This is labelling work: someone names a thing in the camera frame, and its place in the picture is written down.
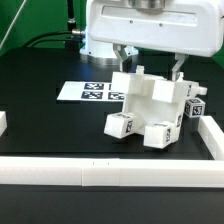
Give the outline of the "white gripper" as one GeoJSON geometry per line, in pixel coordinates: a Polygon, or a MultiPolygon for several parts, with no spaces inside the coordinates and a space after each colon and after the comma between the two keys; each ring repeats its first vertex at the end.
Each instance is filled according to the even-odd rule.
{"type": "Polygon", "coordinates": [[[114,44],[121,72],[131,69],[123,45],[176,53],[173,81],[188,55],[211,57],[221,48],[221,0],[165,0],[161,9],[87,0],[86,22],[91,39],[114,44]]]}

